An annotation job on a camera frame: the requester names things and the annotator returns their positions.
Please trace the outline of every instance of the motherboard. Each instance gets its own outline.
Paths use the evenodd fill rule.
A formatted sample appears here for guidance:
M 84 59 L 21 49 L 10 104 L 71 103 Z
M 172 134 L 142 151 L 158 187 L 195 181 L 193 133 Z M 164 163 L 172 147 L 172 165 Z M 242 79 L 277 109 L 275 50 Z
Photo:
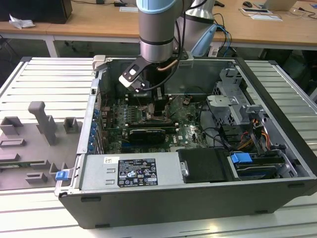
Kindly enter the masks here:
M 107 154 L 175 152 L 207 148 L 199 126 L 201 102 L 190 96 L 170 96 L 162 115 L 153 105 L 132 105 L 126 99 L 106 100 L 102 108 L 104 148 Z

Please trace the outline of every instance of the laptop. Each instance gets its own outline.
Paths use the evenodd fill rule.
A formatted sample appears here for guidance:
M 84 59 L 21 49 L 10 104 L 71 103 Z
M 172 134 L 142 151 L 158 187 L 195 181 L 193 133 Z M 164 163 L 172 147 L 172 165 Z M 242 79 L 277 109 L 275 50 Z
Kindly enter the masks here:
M 272 11 L 289 11 L 297 0 L 266 0 L 265 3 L 255 2 L 254 5 L 260 9 Z

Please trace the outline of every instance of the white sticker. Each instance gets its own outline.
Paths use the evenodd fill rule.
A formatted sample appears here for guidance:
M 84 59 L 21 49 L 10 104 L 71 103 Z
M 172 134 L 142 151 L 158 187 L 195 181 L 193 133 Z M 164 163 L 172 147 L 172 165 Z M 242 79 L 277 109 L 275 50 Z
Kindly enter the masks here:
M 104 164 L 117 164 L 119 162 L 120 157 L 109 157 L 106 156 L 104 158 Z
M 123 11 L 123 12 L 138 12 L 139 9 L 137 7 L 122 6 L 122 7 L 120 7 L 119 11 Z
M 156 181 L 156 180 L 157 180 L 157 178 L 148 178 L 149 182 Z

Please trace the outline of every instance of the paper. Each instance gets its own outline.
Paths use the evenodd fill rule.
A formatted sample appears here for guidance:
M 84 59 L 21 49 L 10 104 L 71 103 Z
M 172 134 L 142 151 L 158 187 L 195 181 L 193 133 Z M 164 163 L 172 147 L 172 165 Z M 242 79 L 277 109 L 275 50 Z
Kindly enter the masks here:
M 34 27 L 35 25 L 33 24 L 33 21 L 32 20 L 20 20 L 20 19 L 17 19 L 13 16 L 10 15 L 10 21 L 9 23 L 13 26 L 15 26 L 16 28 L 19 28 L 20 30 L 23 28 L 23 27 Z
M 283 21 L 278 16 L 254 15 L 254 16 L 251 16 L 251 18 L 254 20 Z
M 130 7 L 130 6 L 122 6 L 122 7 L 120 7 L 120 11 L 138 12 L 138 8 L 137 7 Z

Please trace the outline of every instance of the circuit board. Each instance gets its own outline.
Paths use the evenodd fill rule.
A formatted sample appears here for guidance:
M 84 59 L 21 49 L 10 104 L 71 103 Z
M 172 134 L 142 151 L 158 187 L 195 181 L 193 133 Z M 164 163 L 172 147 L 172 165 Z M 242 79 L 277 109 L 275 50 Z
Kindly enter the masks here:
M 175 152 L 181 148 L 208 147 L 206 135 L 198 124 L 200 103 L 190 102 L 189 97 L 175 96 L 165 106 L 165 111 L 159 117 L 153 116 L 152 105 L 131 106 L 127 101 L 118 99 L 105 107 L 106 117 L 103 118 L 104 131 L 107 140 L 105 149 L 107 154 L 121 153 L 150 153 Z M 155 128 L 166 130 L 165 141 L 152 145 L 131 145 L 128 132 L 132 124 L 144 126 L 146 123 L 155 123 Z

